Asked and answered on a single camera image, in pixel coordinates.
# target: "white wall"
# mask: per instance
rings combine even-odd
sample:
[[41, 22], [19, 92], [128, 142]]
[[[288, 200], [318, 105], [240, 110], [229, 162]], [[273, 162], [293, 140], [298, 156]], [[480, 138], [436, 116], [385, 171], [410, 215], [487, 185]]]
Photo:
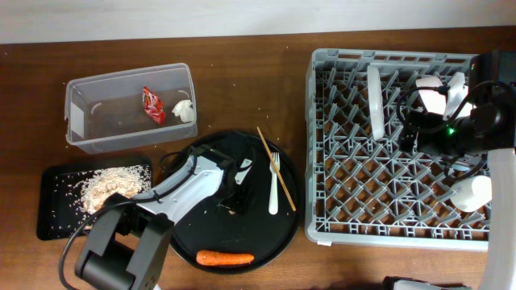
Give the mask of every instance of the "white wall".
[[516, 25], [515, 0], [0, 0], [0, 43]]

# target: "wooden chopstick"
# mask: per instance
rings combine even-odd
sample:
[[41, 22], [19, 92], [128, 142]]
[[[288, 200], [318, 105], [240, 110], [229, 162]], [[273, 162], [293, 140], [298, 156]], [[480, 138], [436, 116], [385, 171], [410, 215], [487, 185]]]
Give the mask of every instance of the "wooden chopstick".
[[293, 204], [292, 197], [290, 197], [289, 190], [287, 189], [287, 186], [285, 185], [285, 182], [283, 181], [283, 177], [281, 177], [281, 173], [280, 173], [280, 170], [276, 166], [276, 162], [274, 162], [273, 154], [268, 149], [267, 142], [265, 142], [265, 138], [261, 134], [260, 128], [257, 127], [256, 129], [258, 129], [258, 134], [260, 134], [261, 142], [263, 142], [265, 150], [267, 151], [268, 158], [271, 160], [271, 163], [273, 164], [274, 171], [276, 171], [277, 177], [280, 180], [281, 186], [283, 187], [283, 191], [285, 191], [285, 195], [289, 199], [290, 206], [292, 207], [293, 211], [296, 211], [296, 206]]

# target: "wooden table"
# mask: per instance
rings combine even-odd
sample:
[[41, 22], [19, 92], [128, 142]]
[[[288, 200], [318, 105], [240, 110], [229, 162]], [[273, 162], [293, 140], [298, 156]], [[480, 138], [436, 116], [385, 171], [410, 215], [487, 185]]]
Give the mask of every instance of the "wooden table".
[[[0, 288], [56, 289], [57, 261], [65, 240], [35, 236], [40, 177], [51, 165], [102, 159], [68, 146], [65, 84], [78, 77], [184, 62], [198, 100], [199, 136], [220, 130], [251, 130], [281, 145], [303, 173], [306, 161], [305, 73], [316, 48], [363, 48], [414, 52], [488, 52], [516, 49], [516, 27], [369, 31], [307, 35], [147, 39], [80, 43], [0, 45]], [[139, 152], [157, 159], [192, 139], [109, 155]], [[135, 238], [124, 242], [135, 245]], [[66, 263], [69, 281], [84, 242]], [[485, 253], [371, 246], [316, 246], [302, 225], [286, 251], [266, 267], [220, 276], [191, 267], [169, 251], [163, 289], [359, 289], [385, 276], [435, 284], [481, 280]]]

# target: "black round plate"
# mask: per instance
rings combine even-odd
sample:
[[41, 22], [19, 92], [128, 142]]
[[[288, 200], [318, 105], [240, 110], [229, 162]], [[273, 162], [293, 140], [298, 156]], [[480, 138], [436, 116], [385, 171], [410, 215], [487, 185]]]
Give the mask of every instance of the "black round plate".
[[[249, 189], [247, 210], [243, 213], [231, 214], [229, 209], [219, 206], [220, 201], [206, 199], [174, 226], [170, 241], [172, 248], [184, 260], [199, 269], [219, 274], [251, 271], [275, 259], [292, 241], [304, 210], [301, 180], [292, 161], [275, 144], [268, 141], [271, 151], [280, 152], [280, 172], [296, 205], [296, 212], [291, 209], [279, 181], [278, 213], [272, 215], [268, 212], [270, 162], [259, 136], [239, 131], [222, 132], [199, 139], [192, 146], [208, 144], [216, 150], [228, 153], [234, 149], [233, 147], [238, 147], [237, 143], [227, 141], [235, 135], [239, 138], [243, 136], [248, 145], [255, 148], [256, 153], [252, 168], [242, 184]], [[176, 168], [183, 161], [184, 159], [176, 158], [170, 167]], [[255, 259], [249, 264], [239, 266], [206, 267], [199, 265], [195, 260], [200, 250], [247, 253], [254, 255]]]

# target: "white plastic fork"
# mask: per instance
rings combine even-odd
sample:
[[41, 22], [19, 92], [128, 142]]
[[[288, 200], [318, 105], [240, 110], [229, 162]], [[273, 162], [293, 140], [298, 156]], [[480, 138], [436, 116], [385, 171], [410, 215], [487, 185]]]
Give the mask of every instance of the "white plastic fork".
[[[273, 160], [276, 163], [277, 170], [280, 170], [280, 153], [273, 152]], [[268, 212], [270, 214], [277, 213], [277, 174], [274, 170], [273, 162], [268, 167], [271, 171], [272, 179], [271, 179], [271, 194], [268, 198]]]

